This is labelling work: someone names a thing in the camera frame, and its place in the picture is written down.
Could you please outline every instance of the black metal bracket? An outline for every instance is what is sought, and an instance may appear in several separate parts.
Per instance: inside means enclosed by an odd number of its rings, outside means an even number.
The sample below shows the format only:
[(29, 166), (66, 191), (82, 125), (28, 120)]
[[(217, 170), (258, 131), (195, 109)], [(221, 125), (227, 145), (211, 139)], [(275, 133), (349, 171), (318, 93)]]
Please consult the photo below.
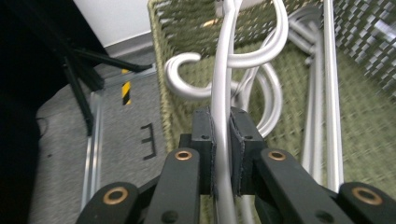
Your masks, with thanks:
[[(209, 108), (197, 109), (192, 124), (192, 133), (182, 134), (180, 148), (168, 154), (155, 190), (151, 188), (145, 200), (140, 200), (139, 193), (136, 203), (126, 203), (129, 208), (123, 211), (139, 217), (139, 221), (128, 223), (198, 223), (199, 195), (212, 194), (214, 181), (216, 141)], [(289, 152), (266, 148), (245, 111), (232, 108), (230, 126), (233, 193), (235, 197), (256, 195), (262, 223), (396, 223), (396, 202), (383, 191), (346, 183), (334, 193), (318, 185)], [(88, 203), (81, 214), (86, 222), (92, 218), (89, 210), (99, 203), (95, 199)], [(147, 205), (147, 213), (134, 210)], [(112, 223), (126, 222), (115, 219)]]
[(86, 121), (88, 136), (92, 134), (93, 116), (90, 108), (86, 106), (88, 101), (82, 93), (81, 86), (77, 80), (81, 78), (91, 91), (101, 90), (105, 82), (83, 59), (106, 63), (133, 72), (141, 72), (151, 67), (151, 65), (126, 63), (121, 60), (110, 58), (107, 55), (85, 49), (76, 49), (72, 40), (64, 35), (62, 29), (57, 26), (35, 0), (5, 0), (4, 2), (6, 6), (9, 7), (9, 9), (54, 53), (60, 65), (67, 66), (68, 69), (64, 71), (69, 81), (71, 79), (75, 80), (73, 83), (70, 82), (70, 84)]
[(76, 223), (137, 223), (138, 197), (138, 188), (130, 183), (104, 186), (93, 195)]

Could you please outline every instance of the gray carpet floor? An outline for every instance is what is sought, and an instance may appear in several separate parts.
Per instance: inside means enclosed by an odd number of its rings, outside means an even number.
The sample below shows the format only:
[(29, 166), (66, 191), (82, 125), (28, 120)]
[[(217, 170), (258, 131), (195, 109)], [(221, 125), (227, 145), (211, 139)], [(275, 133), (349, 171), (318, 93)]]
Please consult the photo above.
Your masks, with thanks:
[[(153, 49), (120, 57), (154, 63)], [(100, 64), (103, 77), (122, 76), (119, 68)], [(166, 156), (155, 75), (131, 80), (130, 105), (123, 105), (121, 85), (105, 89), (100, 187), (126, 181), (138, 187), (161, 172)], [(90, 92), (84, 88), (90, 100)], [(81, 209), (87, 143), (85, 122), (70, 86), (59, 90), (37, 112), (42, 133), (30, 223), (75, 223)], [(150, 142), (152, 126), (155, 157)]]

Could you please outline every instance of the green woven mat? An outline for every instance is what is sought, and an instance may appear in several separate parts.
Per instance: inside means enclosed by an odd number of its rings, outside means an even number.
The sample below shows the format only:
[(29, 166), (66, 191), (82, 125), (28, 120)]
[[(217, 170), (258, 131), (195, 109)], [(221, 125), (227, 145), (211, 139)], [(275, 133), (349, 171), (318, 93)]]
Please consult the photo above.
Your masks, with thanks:
[[(288, 12), (306, 4), (303, 0), (284, 2)], [(343, 4), (338, 6), (345, 11), (356, 10), (353, 4), (348, 7)], [(269, 32), (269, 27), (274, 26), (271, 20), (275, 15), (272, 8), (265, 9), (267, 5), (264, 3), (248, 9), (238, 17), (235, 41), (237, 52), (257, 49), (261, 43), (259, 40)], [(214, 69), (213, 54), (221, 20), (213, 27), (205, 29), (202, 24), (216, 18), (213, 8), (212, 0), (150, 0), (148, 3), (161, 89), (163, 130), (168, 150), (177, 148), (181, 133), (191, 132), (193, 110), (199, 106), (210, 105), (210, 102), (188, 102), (175, 96), (164, 84), (163, 65), (181, 52), (199, 52), (203, 59), (198, 63), (183, 65), (179, 73), (192, 85), (207, 85)], [(359, 34), (353, 34), (353, 29), (347, 30), (350, 30), (345, 33), (347, 36)], [(378, 77), (366, 76), (367, 66), (356, 64), (359, 59), (357, 57), (364, 50), (356, 51), (355, 45), (348, 46), (345, 41), (350, 38), (347, 36), (340, 42), (345, 45), (337, 51), (345, 181), (371, 184), (396, 198), (396, 167), (393, 165), (396, 158), (396, 104), (388, 94), (379, 91)], [(351, 54), (354, 50), (358, 52), (356, 55)], [(306, 55), (289, 43), (272, 61), (282, 84), (284, 107), (279, 123), (266, 138), (270, 147), (284, 148), (298, 160), (303, 145), (309, 74), (308, 67), (304, 65), (305, 58)], [(243, 72), (233, 70), (234, 77), (241, 77)], [(250, 115), (258, 121), (262, 114), (262, 96), (257, 87), (254, 90)], [(210, 223), (211, 202), (204, 197), (202, 205), (201, 222)]]

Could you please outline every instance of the metal pipe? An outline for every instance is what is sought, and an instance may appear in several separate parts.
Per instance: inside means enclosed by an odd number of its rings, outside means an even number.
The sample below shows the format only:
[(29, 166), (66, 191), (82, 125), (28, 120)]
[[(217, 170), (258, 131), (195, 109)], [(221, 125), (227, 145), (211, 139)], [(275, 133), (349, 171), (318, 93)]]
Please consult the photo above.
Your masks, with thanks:
[(304, 149), (301, 159), (301, 164), (305, 170), (312, 175), (312, 159), (313, 159), (313, 138), (314, 129), (312, 123), (313, 107), (314, 107), (314, 91), (315, 91), (315, 63), (311, 60), (309, 68), (309, 89), (308, 89), (308, 104), (306, 107), (306, 119), (304, 128)]
[(307, 54), (314, 53), (312, 45), (300, 38), (299, 35), (291, 29), (289, 30), (288, 39), (303, 52)]
[(313, 32), (306, 28), (303, 24), (295, 20), (289, 20), (289, 26), (291, 29), (295, 30), (299, 35), (305, 38), (310, 44), (315, 44), (317, 42)]
[(268, 122), (266, 122), (261, 127), (258, 127), (259, 133), (262, 135), (262, 137), (265, 137), (275, 128), (277, 121), (279, 120), (280, 113), (282, 112), (283, 96), (282, 87), (280, 85), (279, 79), (277, 78), (274, 67), (270, 63), (265, 63), (262, 65), (262, 68), (264, 69), (265, 74), (268, 76), (274, 91), (274, 107), (271, 116)]
[(338, 191), (339, 186), (344, 182), (344, 171), (332, 0), (324, 0), (323, 4), (324, 57), (326, 62), (328, 188), (333, 191)]
[(251, 195), (242, 195), (241, 197), (242, 220), (244, 224), (254, 224), (254, 217), (251, 208), (252, 198), (253, 196)]
[[(264, 48), (268, 42), (270, 42), (275, 35), (275, 30), (273, 30), (262, 42), (262, 45), (260, 48)], [(239, 82), (238, 88), (237, 88), (237, 95), (234, 97), (235, 103), (240, 105), (240, 108), (248, 111), (248, 102), (250, 100), (250, 94), (251, 94), (251, 88), (253, 86), (254, 78), (257, 75), (257, 72), (259, 71), (259, 66), (257, 67), (252, 67), (249, 68), (244, 76), (242, 77), (241, 81)]]
[(274, 107), (274, 102), (273, 102), (273, 94), (271, 92), (271, 87), (268, 83), (267, 78), (263, 74), (258, 74), (256, 78), (259, 80), (260, 85), (262, 86), (262, 95), (264, 96), (264, 112), (262, 113), (262, 119), (260, 119), (259, 124), (257, 127), (261, 127), (264, 125), (264, 123), (268, 122), (273, 107)]
[(264, 48), (243, 54), (230, 54), (228, 66), (232, 68), (249, 68), (268, 63), (283, 49), (288, 39), (289, 23), (285, 5), (281, 0), (274, 1), (276, 10), (276, 28), (274, 38)]
[(322, 184), (322, 149), (323, 149), (323, 47), (322, 34), (318, 27), (310, 23), (309, 26), (315, 32), (315, 96), (314, 96), (314, 142), (313, 142), (313, 160), (312, 160), (312, 177), (318, 184)]
[(168, 89), (189, 100), (204, 100), (210, 97), (211, 86), (205, 88), (194, 87), (185, 82), (177, 71), (183, 63), (195, 63), (200, 59), (200, 54), (189, 52), (179, 54), (166, 62), (165, 83)]
[(227, 57), (235, 13), (233, 1), (225, 1), (223, 8), (226, 13), (224, 16), (224, 22), (221, 26), (219, 43), (216, 51), (215, 69), (212, 82), (212, 101), (210, 107), (214, 123), (214, 133), (217, 141), (215, 158), (217, 195), (215, 195), (214, 200), (217, 222), (219, 224), (236, 224), (229, 161), (231, 76), (227, 76)]

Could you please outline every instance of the curved metal tube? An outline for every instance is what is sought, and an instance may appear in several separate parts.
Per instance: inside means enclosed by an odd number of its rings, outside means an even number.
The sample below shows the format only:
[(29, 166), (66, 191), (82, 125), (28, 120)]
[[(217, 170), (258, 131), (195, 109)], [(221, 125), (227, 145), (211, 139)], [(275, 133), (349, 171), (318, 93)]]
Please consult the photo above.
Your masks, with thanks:
[[(272, 31), (262, 42), (262, 45), (260, 48), (264, 48), (271, 38), (274, 36), (274, 31)], [(259, 71), (259, 66), (249, 68), (244, 76), (242, 77), (241, 81), (239, 82), (238, 89), (236, 90), (236, 95), (234, 97), (234, 100), (239, 107), (245, 111), (248, 111), (248, 102), (250, 100), (250, 93), (251, 93), (251, 88), (253, 86), (254, 78)]]
[(236, 213), (233, 203), (233, 190), (230, 174), (229, 119), (231, 76), (227, 76), (227, 56), (233, 30), (235, 7), (232, 0), (224, 2), (224, 22), (221, 26), (218, 48), (216, 51), (215, 70), (212, 85), (210, 113), (213, 118), (216, 137), (215, 181), (217, 195), (215, 205), (219, 224), (236, 224)]
[(249, 68), (262, 65), (275, 58), (283, 49), (288, 39), (288, 15), (281, 0), (274, 0), (276, 10), (276, 29), (274, 38), (262, 49), (245, 53), (230, 54), (228, 66), (232, 68)]
[(188, 100), (204, 100), (210, 97), (212, 88), (209, 84), (205, 88), (194, 87), (185, 82), (178, 73), (177, 69), (183, 63), (198, 62), (201, 55), (198, 53), (182, 53), (173, 57), (165, 64), (165, 83), (169, 90)]
[(273, 94), (268, 80), (263, 74), (256, 76), (262, 85), (262, 95), (264, 96), (264, 112), (262, 113), (262, 119), (257, 124), (257, 127), (262, 127), (264, 123), (268, 122), (274, 107)]
[(300, 23), (307, 24), (310, 21), (313, 21), (317, 24), (317, 26), (320, 26), (320, 21), (321, 21), (321, 10), (319, 9), (318, 6), (305, 6), (301, 7), (294, 12), (292, 12), (289, 15), (289, 21), (290, 20), (295, 20)]
[(275, 128), (276, 123), (279, 120), (280, 113), (282, 112), (283, 96), (281, 85), (276, 76), (274, 67), (269, 63), (265, 63), (262, 65), (262, 68), (271, 82), (274, 91), (274, 102), (276, 102), (268, 122), (264, 123), (261, 127), (258, 127), (259, 133), (262, 137), (265, 137)]

